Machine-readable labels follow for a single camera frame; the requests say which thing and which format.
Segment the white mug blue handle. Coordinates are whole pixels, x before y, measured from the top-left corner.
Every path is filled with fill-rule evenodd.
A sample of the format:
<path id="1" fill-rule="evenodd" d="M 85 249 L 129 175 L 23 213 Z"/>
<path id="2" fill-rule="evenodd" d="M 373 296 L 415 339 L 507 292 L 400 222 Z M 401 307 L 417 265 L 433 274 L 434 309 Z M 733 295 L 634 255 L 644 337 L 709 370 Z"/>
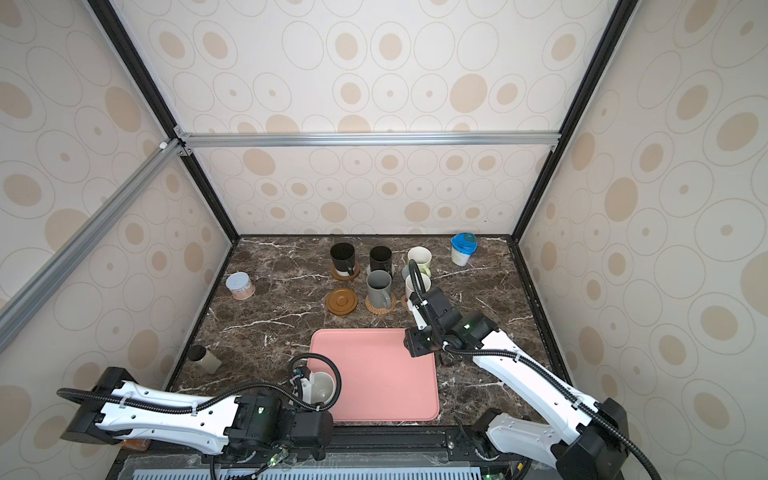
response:
<path id="1" fill-rule="evenodd" d="M 326 372 L 312 372 L 311 386 L 310 405 L 326 405 L 336 392 L 335 380 Z"/>

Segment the rattan coaster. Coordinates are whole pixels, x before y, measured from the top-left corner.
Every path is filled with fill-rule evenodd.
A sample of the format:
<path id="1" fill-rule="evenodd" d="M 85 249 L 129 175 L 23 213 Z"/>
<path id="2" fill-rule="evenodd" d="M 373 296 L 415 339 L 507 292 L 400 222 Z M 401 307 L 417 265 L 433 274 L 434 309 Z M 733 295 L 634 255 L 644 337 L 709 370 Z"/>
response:
<path id="1" fill-rule="evenodd" d="M 386 314 L 388 314 L 388 313 L 392 312 L 392 311 L 395 309 L 395 307 L 396 307 L 396 304 L 395 304 L 395 303 L 393 303 L 393 304 L 392 304 L 390 307 L 388 307 L 388 308 L 385 308 L 385 307 L 376 307 L 376 306 L 374 306 L 374 305 L 372 304 L 372 302 L 371 302 L 371 300 L 370 300 L 369 298 L 366 298 L 366 299 L 365 299 L 365 306 L 366 306 L 366 308 L 368 309 L 368 311 L 369 311 L 369 312 L 371 312 L 371 313 L 372 313 L 372 314 L 374 314 L 374 315 L 380 316 L 380 315 L 386 315 Z"/>

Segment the green mug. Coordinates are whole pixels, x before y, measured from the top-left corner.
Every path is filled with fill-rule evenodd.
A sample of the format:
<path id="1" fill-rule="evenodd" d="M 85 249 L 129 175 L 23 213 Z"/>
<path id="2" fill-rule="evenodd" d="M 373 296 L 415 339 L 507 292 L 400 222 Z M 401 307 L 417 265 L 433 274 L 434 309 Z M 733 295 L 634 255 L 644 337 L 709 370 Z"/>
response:
<path id="1" fill-rule="evenodd" d="M 413 247 L 408 251 L 407 260 L 413 260 L 422 274 L 431 276 L 432 253 L 429 249 L 423 246 Z"/>

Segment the grey mug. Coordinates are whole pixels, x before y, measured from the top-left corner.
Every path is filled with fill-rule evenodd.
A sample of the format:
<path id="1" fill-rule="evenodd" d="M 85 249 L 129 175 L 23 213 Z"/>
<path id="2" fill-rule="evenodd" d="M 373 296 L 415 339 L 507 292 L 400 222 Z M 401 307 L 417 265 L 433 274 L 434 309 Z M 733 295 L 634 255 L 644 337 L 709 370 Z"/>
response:
<path id="1" fill-rule="evenodd" d="M 372 308 L 388 311 L 394 306 L 392 277 L 385 270 L 374 270 L 368 275 L 367 289 L 367 301 Z"/>

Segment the black mug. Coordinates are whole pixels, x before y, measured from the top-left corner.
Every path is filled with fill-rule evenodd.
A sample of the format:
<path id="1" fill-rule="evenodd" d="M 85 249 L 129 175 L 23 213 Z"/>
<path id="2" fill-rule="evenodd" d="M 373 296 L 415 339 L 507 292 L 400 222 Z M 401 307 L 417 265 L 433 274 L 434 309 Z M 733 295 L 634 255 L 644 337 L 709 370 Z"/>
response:
<path id="1" fill-rule="evenodd" d="M 369 272 L 385 271 L 392 275 L 392 250 L 383 245 L 373 247 L 369 253 Z"/>
<path id="2" fill-rule="evenodd" d="M 334 244 L 330 249 L 333 268 L 338 276 L 355 275 L 356 259 L 354 246 L 347 242 Z"/>

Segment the dark wooden coaster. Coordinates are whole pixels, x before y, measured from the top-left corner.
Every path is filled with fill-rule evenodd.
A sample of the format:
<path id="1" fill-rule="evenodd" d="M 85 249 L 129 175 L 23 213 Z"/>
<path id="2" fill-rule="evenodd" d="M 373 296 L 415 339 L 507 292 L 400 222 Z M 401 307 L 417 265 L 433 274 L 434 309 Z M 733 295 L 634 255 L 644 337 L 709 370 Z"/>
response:
<path id="1" fill-rule="evenodd" d="M 359 264 L 355 264 L 351 270 L 338 270 L 335 265 L 332 265 L 330 271 L 334 279 L 343 282 L 351 282 L 359 276 L 361 267 Z"/>

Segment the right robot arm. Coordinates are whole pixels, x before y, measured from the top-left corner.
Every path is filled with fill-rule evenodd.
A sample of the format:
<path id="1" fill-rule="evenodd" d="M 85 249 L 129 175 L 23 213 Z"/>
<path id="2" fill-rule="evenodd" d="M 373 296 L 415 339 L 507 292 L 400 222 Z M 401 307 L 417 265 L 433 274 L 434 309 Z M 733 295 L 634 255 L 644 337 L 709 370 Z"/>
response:
<path id="1" fill-rule="evenodd" d="M 479 312 L 463 315 L 441 289 L 414 287 L 416 326 L 404 345 L 413 357 L 445 352 L 469 357 L 514 390 L 543 418 L 536 423 L 488 410 L 467 433 L 484 459 L 516 454 L 557 470 L 564 479 L 618 479 L 628 456 L 652 479 L 660 474 L 631 440 L 625 409 L 598 401 L 557 378 Z"/>

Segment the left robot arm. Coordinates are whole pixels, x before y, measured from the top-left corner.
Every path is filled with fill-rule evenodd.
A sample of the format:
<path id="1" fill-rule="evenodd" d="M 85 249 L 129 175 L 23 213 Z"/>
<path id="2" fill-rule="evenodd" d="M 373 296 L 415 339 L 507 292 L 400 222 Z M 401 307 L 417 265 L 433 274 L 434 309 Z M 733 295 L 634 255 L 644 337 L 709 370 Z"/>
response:
<path id="1" fill-rule="evenodd" d="M 193 396 L 142 386 L 125 369 L 110 367 L 92 389 L 62 387 L 57 394 L 78 406 L 61 436 L 70 442 L 152 440 L 223 462 L 248 463 L 294 449 L 320 459 L 332 438 L 329 406 L 307 403 L 266 382 Z"/>

